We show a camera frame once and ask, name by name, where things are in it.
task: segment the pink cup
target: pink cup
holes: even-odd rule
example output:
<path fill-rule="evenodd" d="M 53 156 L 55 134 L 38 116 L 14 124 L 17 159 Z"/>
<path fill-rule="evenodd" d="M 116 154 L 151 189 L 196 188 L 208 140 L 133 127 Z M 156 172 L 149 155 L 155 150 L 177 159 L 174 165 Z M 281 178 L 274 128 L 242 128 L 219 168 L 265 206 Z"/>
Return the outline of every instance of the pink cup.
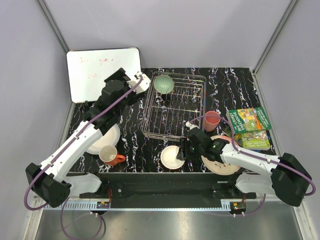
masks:
<path fill-rule="evenodd" d="M 217 113 L 216 111 L 208 111 L 205 114 L 204 130 L 206 130 L 207 132 L 211 132 L 211 131 L 215 130 L 215 128 L 220 123 L 220 118 L 217 118 L 214 116 L 220 117 L 219 113 Z"/>

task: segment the mug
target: mug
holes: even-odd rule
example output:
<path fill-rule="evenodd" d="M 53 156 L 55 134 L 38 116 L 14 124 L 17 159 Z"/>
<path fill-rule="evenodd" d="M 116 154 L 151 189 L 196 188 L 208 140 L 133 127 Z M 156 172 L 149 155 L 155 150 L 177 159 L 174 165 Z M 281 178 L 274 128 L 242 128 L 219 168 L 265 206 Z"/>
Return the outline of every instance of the mug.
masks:
<path fill-rule="evenodd" d="M 216 111 L 208 111 L 205 114 L 204 117 L 204 130 L 206 130 L 207 132 L 211 132 L 213 130 L 215 130 L 215 128 L 218 126 L 218 124 L 220 123 L 220 114 L 217 113 Z"/>
<path fill-rule="evenodd" d="M 99 158 L 105 164 L 115 166 L 118 163 L 122 163 L 126 160 L 126 157 L 118 154 L 116 147 L 107 145 L 101 148 L 99 152 Z"/>

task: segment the white wall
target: white wall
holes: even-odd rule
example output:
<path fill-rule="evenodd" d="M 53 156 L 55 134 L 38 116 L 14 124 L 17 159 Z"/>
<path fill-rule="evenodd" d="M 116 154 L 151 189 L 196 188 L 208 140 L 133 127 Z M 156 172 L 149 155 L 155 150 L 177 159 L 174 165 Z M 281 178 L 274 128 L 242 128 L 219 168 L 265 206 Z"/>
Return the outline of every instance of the white wall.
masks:
<path fill-rule="evenodd" d="M 45 0 L 71 50 L 137 47 L 143 68 L 254 68 L 290 0 Z"/>
<path fill-rule="evenodd" d="M 35 0 L 1 0 L 0 29 L 0 238 L 18 240 L 25 168 L 55 150 L 70 91 L 66 56 Z"/>
<path fill-rule="evenodd" d="M 283 152 L 297 157 L 320 189 L 320 1 L 301 0 L 258 72 Z M 320 190 L 305 198 L 320 236 Z"/>

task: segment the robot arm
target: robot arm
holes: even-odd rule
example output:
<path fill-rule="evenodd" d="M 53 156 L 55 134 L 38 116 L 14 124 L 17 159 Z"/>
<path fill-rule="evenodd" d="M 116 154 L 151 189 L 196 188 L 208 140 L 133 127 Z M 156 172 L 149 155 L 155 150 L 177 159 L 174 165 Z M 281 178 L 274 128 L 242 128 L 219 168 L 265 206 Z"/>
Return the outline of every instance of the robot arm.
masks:
<path fill-rule="evenodd" d="M 136 85 L 140 75 L 142 75 L 143 80 L 132 93 L 128 94 L 127 97 L 112 107 L 106 114 L 96 118 L 118 100 L 119 97 L 127 93 L 131 87 Z M 67 176 L 67 173 L 88 147 L 100 139 L 118 122 L 125 106 L 134 104 L 144 96 L 144 92 L 148 89 L 151 81 L 145 74 L 141 74 L 140 72 L 135 77 L 137 79 L 130 79 L 122 68 L 108 77 L 105 80 L 106 84 L 101 91 L 101 96 L 95 102 L 94 107 L 88 111 L 84 117 L 85 120 L 80 123 L 65 143 L 40 165 L 31 163 L 26 168 L 28 182 L 31 184 L 41 170 L 51 165 L 32 186 L 32 190 L 51 207 L 58 207 L 69 196 L 96 193 L 99 190 L 102 181 L 98 176 L 92 173 L 81 176 Z M 86 125 L 88 126 L 82 134 L 78 135 Z M 57 155 L 59 155 L 57 161 L 52 163 L 52 160 Z"/>
<path fill-rule="evenodd" d="M 312 179 L 293 155 L 288 153 L 285 153 L 282 157 L 266 155 L 242 147 L 235 150 L 227 140 L 219 138 L 211 140 L 197 126 L 190 123 L 187 123 L 186 126 L 190 128 L 187 133 L 190 147 L 198 156 L 204 156 L 209 161 L 238 165 L 253 171 L 243 172 L 237 177 L 235 186 L 240 192 L 276 195 L 280 200 L 291 206 L 300 206 L 309 187 L 309 182 L 296 173 L 276 164 L 287 165 Z M 267 158 L 268 161 L 258 160 L 259 157 Z"/>

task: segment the white dish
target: white dish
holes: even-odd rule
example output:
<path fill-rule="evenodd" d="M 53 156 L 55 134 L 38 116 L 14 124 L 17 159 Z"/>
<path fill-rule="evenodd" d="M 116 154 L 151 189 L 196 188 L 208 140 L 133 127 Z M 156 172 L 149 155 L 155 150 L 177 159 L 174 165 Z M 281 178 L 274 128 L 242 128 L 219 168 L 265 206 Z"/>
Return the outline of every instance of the white dish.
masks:
<path fill-rule="evenodd" d="M 228 140 L 231 142 L 231 138 L 223 135 L 216 135 L 212 136 L 211 139 L 217 139 L 221 138 L 224 140 Z M 232 165 L 232 164 L 227 164 L 227 163 L 221 163 L 218 161 L 209 161 L 206 157 L 201 156 L 201 159 L 204 163 L 204 165 L 213 173 L 219 174 L 219 175 L 231 175 L 234 174 L 236 171 L 240 169 L 240 166 L 237 165 Z"/>
<path fill-rule="evenodd" d="M 100 150 L 107 145 L 116 146 L 120 139 L 120 128 L 118 124 L 113 125 L 99 140 L 92 144 L 86 152 L 99 155 Z"/>
<path fill-rule="evenodd" d="M 174 145 L 167 146 L 165 149 L 162 150 L 160 159 L 162 164 L 167 169 L 178 169 L 184 165 L 185 161 L 177 159 L 178 152 L 179 147 Z"/>

